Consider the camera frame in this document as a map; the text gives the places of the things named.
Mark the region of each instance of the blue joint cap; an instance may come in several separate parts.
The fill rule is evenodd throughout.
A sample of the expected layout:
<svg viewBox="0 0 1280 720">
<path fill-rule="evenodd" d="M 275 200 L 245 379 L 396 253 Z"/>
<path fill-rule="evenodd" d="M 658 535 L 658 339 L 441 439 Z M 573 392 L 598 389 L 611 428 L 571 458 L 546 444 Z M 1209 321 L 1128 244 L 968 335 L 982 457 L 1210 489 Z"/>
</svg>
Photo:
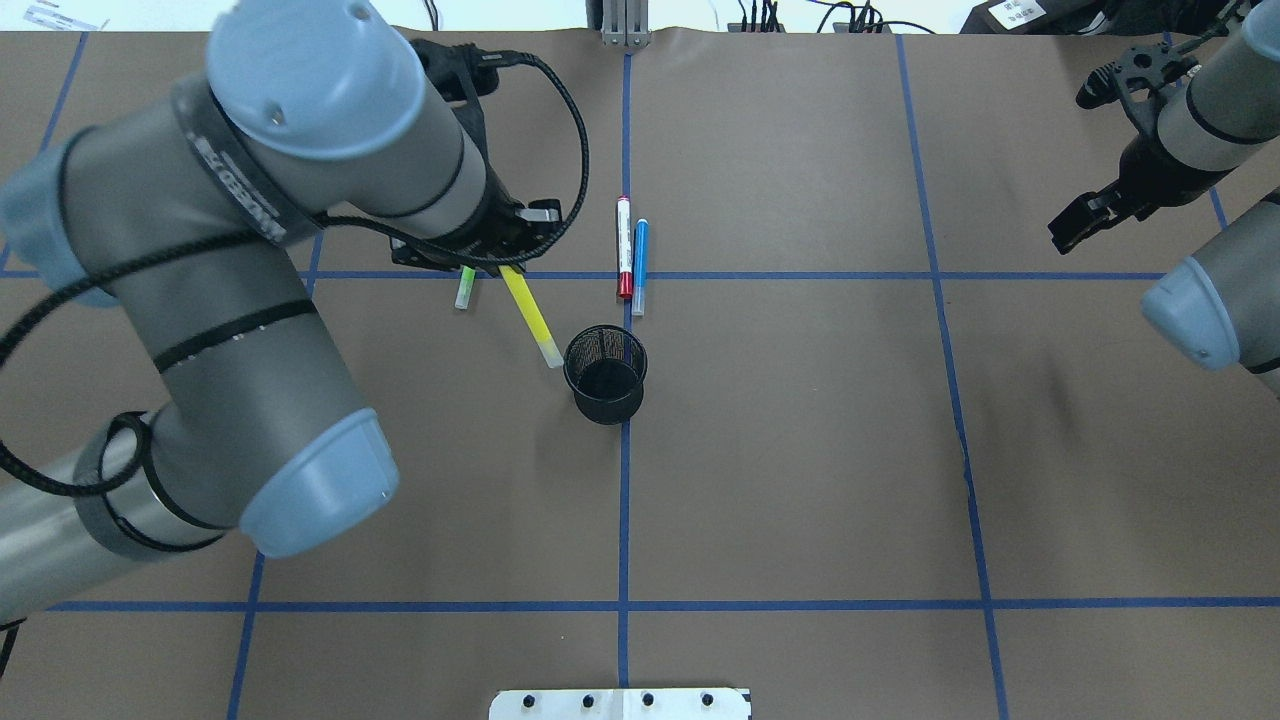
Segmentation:
<svg viewBox="0 0 1280 720">
<path fill-rule="evenodd" d="M 0 232 L 14 254 L 36 268 L 49 290 L 61 290 L 88 275 L 67 237 L 60 196 L 63 163 L 82 135 L 36 155 L 0 186 Z M 101 288 L 82 292 L 76 301 L 92 307 L 119 304 Z"/>
<path fill-rule="evenodd" d="M 1165 340 L 1207 370 L 1221 370 L 1240 360 L 1231 316 L 1194 258 L 1185 258 L 1142 296 L 1142 314 Z"/>
<path fill-rule="evenodd" d="M 257 491 L 239 527 L 268 557 L 340 536 L 387 505 L 399 471 L 369 407 L 311 441 Z"/>
<path fill-rule="evenodd" d="M 1254 53 L 1280 63 L 1280 3 L 1263 3 L 1249 10 L 1240 31 Z"/>
<path fill-rule="evenodd" d="M 426 99 L 417 54 L 369 0 L 241 0 L 214 23 L 205 64 L 244 135 L 308 160 L 387 147 Z"/>
</svg>

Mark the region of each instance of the yellow marker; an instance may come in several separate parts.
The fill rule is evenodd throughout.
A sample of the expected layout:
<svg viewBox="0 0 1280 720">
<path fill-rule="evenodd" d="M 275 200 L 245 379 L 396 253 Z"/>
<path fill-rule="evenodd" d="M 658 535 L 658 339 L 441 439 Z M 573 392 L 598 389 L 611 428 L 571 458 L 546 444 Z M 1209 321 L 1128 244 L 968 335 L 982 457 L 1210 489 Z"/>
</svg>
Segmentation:
<svg viewBox="0 0 1280 720">
<path fill-rule="evenodd" d="M 502 279 L 507 281 L 507 290 L 511 291 L 511 296 L 516 300 L 520 314 L 525 316 L 529 332 L 534 333 L 534 341 L 538 343 L 538 348 L 543 351 L 547 366 L 559 368 L 564 365 L 564 357 L 561 356 L 559 347 L 556 347 L 556 341 L 552 340 L 552 331 L 547 327 L 547 320 L 543 319 L 541 311 L 538 310 L 534 293 L 529 292 L 529 283 L 525 282 L 525 275 L 507 265 L 502 265 L 498 269 L 502 270 Z"/>
</svg>

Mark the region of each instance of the gray robot arm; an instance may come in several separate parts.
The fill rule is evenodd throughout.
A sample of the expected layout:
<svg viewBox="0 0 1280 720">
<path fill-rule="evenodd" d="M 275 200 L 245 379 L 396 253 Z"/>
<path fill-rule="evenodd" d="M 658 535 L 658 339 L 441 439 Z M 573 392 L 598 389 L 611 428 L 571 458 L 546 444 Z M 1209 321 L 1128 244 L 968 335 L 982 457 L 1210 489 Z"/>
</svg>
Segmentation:
<svg viewBox="0 0 1280 720">
<path fill-rule="evenodd" d="M 513 64 L 468 50 L 472 65 Z M 200 238 L 261 236 L 83 296 L 123 306 L 172 401 L 42 468 L 56 493 L 0 487 L 0 625 L 237 527 L 269 557 L 302 552 L 389 501 L 387 441 L 283 246 L 343 201 L 403 238 L 404 261 L 434 268 L 530 259 L 567 224 L 552 201 L 507 195 L 483 126 L 460 123 L 422 53 L 367 3 L 242 0 L 210 36 L 206 74 L 0 187 L 0 228 L 51 288 Z M 462 74 L 440 85 L 471 100 Z M 570 105 L 580 205 L 586 138 Z M 76 492 L 131 459 L 118 488 Z"/>
<path fill-rule="evenodd" d="M 1106 69 L 1114 88 L 1155 88 L 1137 104 L 1117 99 L 1138 137 L 1120 159 L 1120 178 L 1082 195 L 1051 224 L 1060 252 L 1129 217 L 1185 205 L 1280 136 L 1280 0 L 1244 19 L 1180 90 L 1190 69 L 1169 47 L 1135 47 Z M 1084 102 L 1088 85 L 1078 101 Z M 1183 260 L 1142 300 L 1155 328 L 1207 369 L 1244 365 L 1280 395 L 1280 188 Z"/>
</svg>

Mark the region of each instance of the pen holder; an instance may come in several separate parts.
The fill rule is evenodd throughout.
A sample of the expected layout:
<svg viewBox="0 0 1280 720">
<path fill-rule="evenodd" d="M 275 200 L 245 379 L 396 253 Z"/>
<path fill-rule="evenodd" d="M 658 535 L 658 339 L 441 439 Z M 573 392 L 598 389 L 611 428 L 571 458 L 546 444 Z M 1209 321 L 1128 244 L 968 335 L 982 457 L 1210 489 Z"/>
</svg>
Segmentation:
<svg viewBox="0 0 1280 720">
<path fill-rule="evenodd" d="M 564 379 L 588 420 L 616 425 L 640 409 L 648 364 L 644 346 L 634 334 L 617 325 L 594 325 L 570 341 Z"/>
</svg>

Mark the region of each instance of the red marker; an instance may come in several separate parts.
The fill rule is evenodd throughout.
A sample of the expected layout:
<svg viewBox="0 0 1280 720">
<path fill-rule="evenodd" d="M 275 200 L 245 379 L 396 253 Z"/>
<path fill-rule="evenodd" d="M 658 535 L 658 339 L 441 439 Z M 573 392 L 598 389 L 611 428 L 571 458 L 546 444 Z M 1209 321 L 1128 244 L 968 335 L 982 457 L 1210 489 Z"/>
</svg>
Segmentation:
<svg viewBox="0 0 1280 720">
<path fill-rule="evenodd" d="M 635 275 L 631 272 L 631 199 L 618 197 L 618 297 L 631 300 Z"/>
</svg>

